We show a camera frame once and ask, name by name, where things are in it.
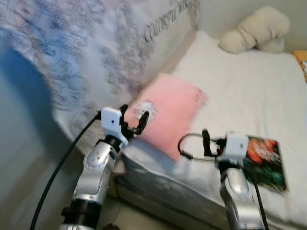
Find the white wall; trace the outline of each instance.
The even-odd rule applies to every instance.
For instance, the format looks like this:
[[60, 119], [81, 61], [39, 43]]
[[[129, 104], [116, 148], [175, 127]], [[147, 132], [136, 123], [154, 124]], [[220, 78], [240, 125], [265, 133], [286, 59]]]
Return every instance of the white wall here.
[[[51, 118], [41, 75], [0, 42], [0, 229], [29, 229], [43, 189], [69, 142]], [[55, 230], [81, 172], [73, 152], [47, 196], [36, 229]]]
[[247, 16], [263, 6], [273, 6], [286, 14], [291, 31], [285, 38], [286, 49], [307, 49], [307, 0], [201, 0], [199, 30], [220, 38]]

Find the mattress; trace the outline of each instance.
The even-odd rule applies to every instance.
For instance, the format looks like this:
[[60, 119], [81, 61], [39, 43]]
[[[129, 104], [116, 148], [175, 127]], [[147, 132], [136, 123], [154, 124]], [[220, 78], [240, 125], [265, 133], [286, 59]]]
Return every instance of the mattress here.
[[[192, 132], [207, 128], [220, 137], [232, 130], [279, 141], [288, 191], [260, 188], [268, 222], [276, 229], [307, 229], [307, 85], [296, 59], [257, 50], [231, 55], [200, 31], [173, 74], [209, 97]], [[201, 157], [201, 139], [189, 139], [185, 149]], [[224, 229], [220, 175], [212, 163], [174, 163], [140, 140], [124, 154], [129, 183]]]

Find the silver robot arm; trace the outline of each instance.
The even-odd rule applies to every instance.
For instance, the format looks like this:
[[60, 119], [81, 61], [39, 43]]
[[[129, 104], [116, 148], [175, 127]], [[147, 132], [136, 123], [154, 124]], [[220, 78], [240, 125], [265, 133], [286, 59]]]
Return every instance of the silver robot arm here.
[[225, 203], [231, 230], [264, 230], [245, 174], [241, 169], [246, 157], [248, 137], [229, 134], [221, 156], [217, 157], [221, 173], [220, 195]]
[[108, 182], [120, 151], [128, 141], [145, 128], [149, 113], [145, 112], [137, 128], [129, 128], [123, 116], [128, 106], [120, 111], [104, 108], [101, 113], [102, 129], [106, 138], [100, 140], [84, 158], [83, 172], [71, 199], [71, 205], [62, 211], [65, 217], [60, 230], [95, 230], [101, 207], [106, 197]]

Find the stuffed animal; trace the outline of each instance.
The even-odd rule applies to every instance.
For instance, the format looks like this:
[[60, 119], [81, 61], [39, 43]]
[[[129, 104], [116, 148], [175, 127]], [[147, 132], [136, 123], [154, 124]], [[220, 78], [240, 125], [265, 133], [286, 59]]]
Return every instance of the stuffed animal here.
[[247, 17], [235, 31], [223, 35], [218, 46], [238, 54], [254, 47], [271, 53], [284, 50], [284, 36], [289, 33], [290, 20], [277, 9], [266, 6]]

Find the white mattress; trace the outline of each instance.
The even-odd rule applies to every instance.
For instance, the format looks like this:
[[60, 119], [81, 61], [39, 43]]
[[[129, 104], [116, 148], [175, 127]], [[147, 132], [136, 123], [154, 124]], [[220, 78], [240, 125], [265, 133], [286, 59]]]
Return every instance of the white mattress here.
[[[212, 137], [220, 137], [233, 130], [279, 141], [289, 191], [278, 194], [260, 188], [264, 208], [269, 222], [283, 225], [281, 229], [291, 229], [285, 227], [286, 222], [307, 227], [307, 84], [296, 59], [257, 50], [231, 55], [205, 32], [198, 32], [173, 74], [197, 85], [209, 97], [191, 131], [207, 128]], [[201, 139], [187, 141], [186, 150], [201, 157]], [[220, 175], [214, 165], [185, 158], [175, 165], [141, 141], [132, 142], [125, 155], [223, 204]]]

